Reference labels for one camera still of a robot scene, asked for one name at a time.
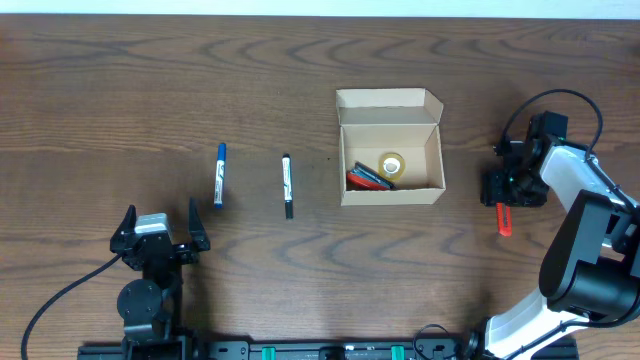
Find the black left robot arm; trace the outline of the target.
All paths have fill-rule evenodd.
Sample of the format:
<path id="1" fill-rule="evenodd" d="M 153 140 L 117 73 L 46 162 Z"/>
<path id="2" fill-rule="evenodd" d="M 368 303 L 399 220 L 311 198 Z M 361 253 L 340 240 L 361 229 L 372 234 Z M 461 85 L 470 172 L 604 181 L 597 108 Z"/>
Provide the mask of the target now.
<path id="1" fill-rule="evenodd" d="M 198 340 L 182 326 L 182 267 L 196 264 L 211 248 L 195 200 L 189 201 L 191 240 L 175 244 L 168 216 L 138 216 L 131 205 L 110 239 L 110 251 L 142 277 L 117 298 L 123 319 L 124 359 L 196 359 Z"/>

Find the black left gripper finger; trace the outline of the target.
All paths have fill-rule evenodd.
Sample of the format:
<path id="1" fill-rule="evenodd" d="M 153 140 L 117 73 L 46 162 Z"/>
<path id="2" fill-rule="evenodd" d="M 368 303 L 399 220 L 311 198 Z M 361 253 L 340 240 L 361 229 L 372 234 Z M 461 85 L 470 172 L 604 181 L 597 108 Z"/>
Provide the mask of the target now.
<path id="1" fill-rule="evenodd" d="M 197 251 L 209 251 L 211 248 L 209 237 L 202 224 L 194 198 L 189 199 L 188 232 L 192 244 Z"/>
<path id="2" fill-rule="evenodd" d="M 129 248 L 129 241 L 135 237 L 135 224 L 137 220 L 136 208 L 130 205 L 126 214 L 110 239 L 111 252 L 124 252 Z"/>

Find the red utility knife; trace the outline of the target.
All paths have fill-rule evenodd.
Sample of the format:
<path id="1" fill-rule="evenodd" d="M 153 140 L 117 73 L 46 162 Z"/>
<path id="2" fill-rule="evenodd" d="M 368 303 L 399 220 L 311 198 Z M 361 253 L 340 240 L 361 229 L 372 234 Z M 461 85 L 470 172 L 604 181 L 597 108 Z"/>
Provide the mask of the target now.
<path id="1" fill-rule="evenodd" d="M 498 233 L 504 237 L 512 235 L 511 209 L 504 203 L 496 204 Z"/>

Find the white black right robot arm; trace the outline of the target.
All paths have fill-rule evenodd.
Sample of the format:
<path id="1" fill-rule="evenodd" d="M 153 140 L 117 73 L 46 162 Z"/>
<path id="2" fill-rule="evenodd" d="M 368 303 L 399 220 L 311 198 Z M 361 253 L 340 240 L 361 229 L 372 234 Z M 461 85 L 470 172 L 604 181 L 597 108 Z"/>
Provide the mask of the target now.
<path id="1" fill-rule="evenodd" d="M 543 258 L 538 285 L 471 332 L 467 359 L 576 359 L 571 333 L 639 316 L 639 205 L 602 171 L 584 145 L 567 141 L 566 116 L 531 118 L 522 141 L 503 136 L 499 169 L 482 178 L 480 201 L 512 232 L 513 207 L 540 207 L 550 192 L 566 211 Z"/>

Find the red black stapler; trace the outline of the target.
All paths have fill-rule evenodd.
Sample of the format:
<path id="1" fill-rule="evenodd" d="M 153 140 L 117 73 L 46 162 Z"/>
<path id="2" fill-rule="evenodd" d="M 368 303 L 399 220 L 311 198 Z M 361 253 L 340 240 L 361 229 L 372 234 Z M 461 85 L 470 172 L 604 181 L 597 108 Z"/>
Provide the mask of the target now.
<path id="1" fill-rule="evenodd" d="M 386 191 L 396 189 L 394 183 L 360 162 L 356 162 L 354 167 L 346 173 L 346 180 L 364 190 Z"/>

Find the yellow clear tape roll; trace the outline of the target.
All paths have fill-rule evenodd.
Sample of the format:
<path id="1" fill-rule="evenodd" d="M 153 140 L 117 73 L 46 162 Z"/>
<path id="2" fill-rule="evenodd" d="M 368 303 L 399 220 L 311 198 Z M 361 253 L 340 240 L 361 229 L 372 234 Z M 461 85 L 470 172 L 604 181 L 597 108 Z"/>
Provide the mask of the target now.
<path id="1" fill-rule="evenodd" d="M 406 169 L 404 158 L 398 153 L 385 153 L 379 159 L 378 172 L 389 181 L 399 179 Z"/>

